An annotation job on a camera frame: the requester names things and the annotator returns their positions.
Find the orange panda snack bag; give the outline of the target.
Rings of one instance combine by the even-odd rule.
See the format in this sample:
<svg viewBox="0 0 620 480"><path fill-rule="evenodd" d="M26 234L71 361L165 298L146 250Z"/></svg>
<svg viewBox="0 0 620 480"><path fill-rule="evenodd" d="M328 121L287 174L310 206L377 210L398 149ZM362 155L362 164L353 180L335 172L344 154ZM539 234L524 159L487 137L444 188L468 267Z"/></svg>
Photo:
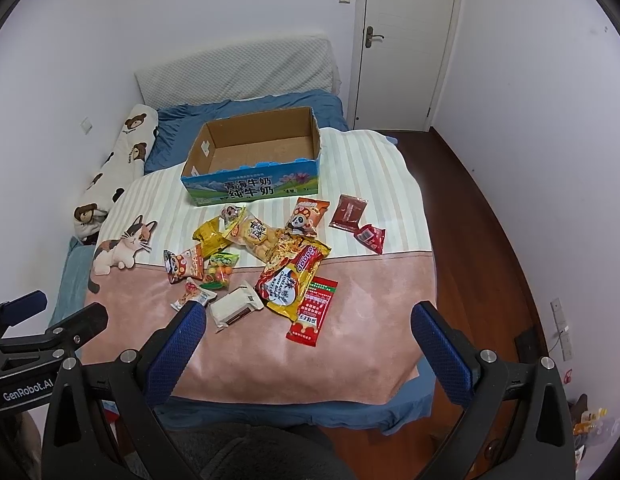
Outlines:
<svg viewBox="0 0 620 480"><path fill-rule="evenodd" d="M327 200L299 197L284 230L289 234L318 236L318 226L330 203Z"/></svg>

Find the striped pink cat blanket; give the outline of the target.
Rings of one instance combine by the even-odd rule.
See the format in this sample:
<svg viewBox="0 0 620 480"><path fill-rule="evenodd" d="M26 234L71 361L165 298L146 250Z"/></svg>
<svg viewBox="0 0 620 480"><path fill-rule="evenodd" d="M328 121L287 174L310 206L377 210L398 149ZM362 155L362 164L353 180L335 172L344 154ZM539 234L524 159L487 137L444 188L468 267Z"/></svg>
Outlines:
<svg viewBox="0 0 620 480"><path fill-rule="evenodd" d="M351 401L383 404L418 374L421 349L410 329L414 304L436 296L436 269L421 189L394 144L372 130L321 130L320 195L366 206L361 221L383 230L379 252L363 236L322 220L316 237L286 236L270 262L238 251L233 286L251 284L264 308L227 328L211 325L178 384L197 401L249 404ZM173 318L184 293L164 267L165 252L194 245L194 231L219 213L193 205L179 167L136 180L101 230L126 237L141 220L150 241L130 269L97 266L86 300L107 309L108 325L86 345L97 363L137 349Z"/></svg>

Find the white wafer packet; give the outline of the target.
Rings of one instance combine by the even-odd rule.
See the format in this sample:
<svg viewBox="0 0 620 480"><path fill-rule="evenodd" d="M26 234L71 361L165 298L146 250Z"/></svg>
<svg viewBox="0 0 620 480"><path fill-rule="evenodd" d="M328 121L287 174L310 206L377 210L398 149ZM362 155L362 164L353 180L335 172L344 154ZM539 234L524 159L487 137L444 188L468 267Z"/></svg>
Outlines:
<svg viewBox="0 0 620 480"><path fill-rule="evenodd" d="M224 330L243 316L263 308L262 300L255 289L244 281L232 292L214 300L209 306L209 311L218 330Z"/></svg>

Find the small red snack packet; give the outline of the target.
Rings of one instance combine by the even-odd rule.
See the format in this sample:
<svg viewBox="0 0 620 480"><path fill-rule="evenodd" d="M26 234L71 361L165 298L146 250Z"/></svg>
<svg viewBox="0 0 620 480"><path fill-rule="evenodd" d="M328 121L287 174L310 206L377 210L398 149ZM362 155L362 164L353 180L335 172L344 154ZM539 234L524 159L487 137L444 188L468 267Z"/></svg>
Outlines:
<svg viewBox="0 0 620 480"><path fill-rule="evenodd" d="M368 250L372 250L376 255L381 255L384 251L386 230L366 224L353 233L354 238Z"/></svg>

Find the long red sachet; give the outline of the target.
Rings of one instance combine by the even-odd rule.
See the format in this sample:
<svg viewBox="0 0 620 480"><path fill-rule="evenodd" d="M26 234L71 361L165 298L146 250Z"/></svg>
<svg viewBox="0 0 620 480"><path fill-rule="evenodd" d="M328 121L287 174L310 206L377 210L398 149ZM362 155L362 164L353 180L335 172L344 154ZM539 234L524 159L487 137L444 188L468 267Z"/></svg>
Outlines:
<svg viewBox="0 0 620 480"><path fill-rule="evenodd" d="M338 283L316 276L308 287L297 309L297 319L290 326L286 338L297 344L315 347L334 298Z"/></svg>

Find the cranberry oat cookie packet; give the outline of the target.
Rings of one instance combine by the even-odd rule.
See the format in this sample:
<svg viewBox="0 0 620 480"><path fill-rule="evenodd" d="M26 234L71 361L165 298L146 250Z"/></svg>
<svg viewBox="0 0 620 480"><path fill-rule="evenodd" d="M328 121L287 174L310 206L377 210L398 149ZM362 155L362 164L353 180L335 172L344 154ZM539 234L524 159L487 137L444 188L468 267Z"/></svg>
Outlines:
<svg viewBox="0 0 620 480"><path fill-rule="evenodd" d="M206 307L207 304L210 304L214 300L217 299L217 294L213 290L209 290L203 288L203 286L192 278L187 278L185 280L185 292L184 294L173 301L170 306L176 312L179 312L189 301L198 302L203 307Z"/></svg>

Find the white power strip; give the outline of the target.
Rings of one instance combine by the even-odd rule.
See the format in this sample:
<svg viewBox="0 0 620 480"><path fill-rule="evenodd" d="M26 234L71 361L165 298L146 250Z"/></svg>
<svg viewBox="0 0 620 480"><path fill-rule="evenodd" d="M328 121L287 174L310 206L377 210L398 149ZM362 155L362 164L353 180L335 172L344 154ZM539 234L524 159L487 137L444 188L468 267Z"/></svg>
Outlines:
<svg viewBox="0 0 620 480"><path fill-rule="evenodd" d="M572 341L570 340L569 325L564 315L562 303L558 298L555 298L550 302L550 307L555 324L554 342L552 343L550 351L560 349L563 361L571 361L574 357L572 353Z"/></svg>

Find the orange sunflower seed bag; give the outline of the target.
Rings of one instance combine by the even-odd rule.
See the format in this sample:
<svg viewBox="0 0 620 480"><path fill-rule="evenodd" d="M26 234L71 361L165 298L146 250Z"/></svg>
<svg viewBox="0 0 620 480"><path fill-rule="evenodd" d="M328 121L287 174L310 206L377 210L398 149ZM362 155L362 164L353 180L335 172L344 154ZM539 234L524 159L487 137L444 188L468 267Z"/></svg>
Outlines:
<svg viewBox="0 0 620 480"><path fill-rule="evenodd" d="M180 254L165 250L164 265L170 284L179 283L186 278L201 281L204 276L204 258L199 245Z"/></svg>

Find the yellow snack bag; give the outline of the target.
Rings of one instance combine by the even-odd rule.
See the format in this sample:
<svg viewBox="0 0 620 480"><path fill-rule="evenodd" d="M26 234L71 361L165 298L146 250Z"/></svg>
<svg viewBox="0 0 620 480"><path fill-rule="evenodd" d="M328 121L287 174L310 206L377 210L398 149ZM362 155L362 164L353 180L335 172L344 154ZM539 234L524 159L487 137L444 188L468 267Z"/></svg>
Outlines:
<svg viewBox="0 0 620 480"><path fill-rule="evenodd" d="M223 237L220 231L220 217L204 222L193 232L192 239L198 243L200 255L204 259L231 245L231 242Z"/></svg>

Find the dark red snack packet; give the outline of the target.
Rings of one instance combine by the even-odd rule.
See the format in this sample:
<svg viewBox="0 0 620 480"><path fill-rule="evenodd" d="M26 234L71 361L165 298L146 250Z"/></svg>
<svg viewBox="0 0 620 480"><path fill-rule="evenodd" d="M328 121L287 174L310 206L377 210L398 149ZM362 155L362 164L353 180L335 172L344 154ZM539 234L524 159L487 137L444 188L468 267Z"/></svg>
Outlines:
<svg viewBox="0 0 620 480"><path fill-rule="evenodd" d="M368 202L356 196L342 194L330 221L330 227L350 233L359 229L359 222Z"/></svg>

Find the green fruit candy bag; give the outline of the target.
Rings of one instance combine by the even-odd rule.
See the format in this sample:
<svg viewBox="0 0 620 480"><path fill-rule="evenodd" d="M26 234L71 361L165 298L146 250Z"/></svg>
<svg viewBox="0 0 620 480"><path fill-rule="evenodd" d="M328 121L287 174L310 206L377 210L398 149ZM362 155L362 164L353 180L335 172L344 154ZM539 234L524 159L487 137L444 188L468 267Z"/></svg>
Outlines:
<svg viewBox="0 0 620 480"><path fill-rule="evenodd" d="M232 252L216 252L211 255L204 271L202 287L209 290L227 288L239 258L239 255Z"/></svg>

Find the grey dotted pillow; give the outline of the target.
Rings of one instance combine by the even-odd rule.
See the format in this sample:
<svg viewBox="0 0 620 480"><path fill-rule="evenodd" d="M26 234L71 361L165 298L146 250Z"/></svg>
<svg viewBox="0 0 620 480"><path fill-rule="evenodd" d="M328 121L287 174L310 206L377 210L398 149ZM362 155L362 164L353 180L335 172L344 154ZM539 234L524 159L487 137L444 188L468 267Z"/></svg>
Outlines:
<svg viewBox="0 0 620 480"><path fill-rule="evenodd" d="M340 90L332 44L324 35L226 44L141 68L135 79L143 102L153 108Z"/></svg>

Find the small photo snack packet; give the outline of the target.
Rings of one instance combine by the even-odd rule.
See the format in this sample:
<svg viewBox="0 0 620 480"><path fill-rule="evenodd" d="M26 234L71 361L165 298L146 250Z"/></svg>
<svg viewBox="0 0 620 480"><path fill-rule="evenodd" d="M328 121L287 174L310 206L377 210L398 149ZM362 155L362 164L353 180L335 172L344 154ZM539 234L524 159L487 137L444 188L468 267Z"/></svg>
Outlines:
<svg viewBox="0 0 620 480"><path fill-rule="evenodd" d="M237 206L235 204L229 204L223 207L219 214L219 229L221 232L229 232L234 229L237 222L243 218L246 208L244 206Z"/></svg>

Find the light blue towel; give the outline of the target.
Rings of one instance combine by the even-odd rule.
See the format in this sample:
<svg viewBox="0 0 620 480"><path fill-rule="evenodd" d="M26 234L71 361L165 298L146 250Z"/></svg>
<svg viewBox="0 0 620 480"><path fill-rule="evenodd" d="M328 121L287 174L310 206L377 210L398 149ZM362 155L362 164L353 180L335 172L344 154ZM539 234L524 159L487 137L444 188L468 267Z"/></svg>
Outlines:
<svg viewBox="0 0 620 480"><path fill-rule="evenodd" d="M93 253L94 245L82 244L78 238L71 237L60 278L56 305L48 326L52 327L83 308Z"/></svg>

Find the large noodle snack bag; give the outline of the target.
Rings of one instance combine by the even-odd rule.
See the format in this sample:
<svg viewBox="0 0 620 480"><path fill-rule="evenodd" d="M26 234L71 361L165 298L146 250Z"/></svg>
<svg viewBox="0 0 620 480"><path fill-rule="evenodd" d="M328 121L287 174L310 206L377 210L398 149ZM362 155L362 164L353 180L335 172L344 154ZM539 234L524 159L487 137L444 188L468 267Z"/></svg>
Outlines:
<svg viewBox="0 0 620 480"><path fill-rule="evenodd" d="M330 252L314 237L284 233L258 278L257 294L274 313L295 322L316 270Z"/></svg>

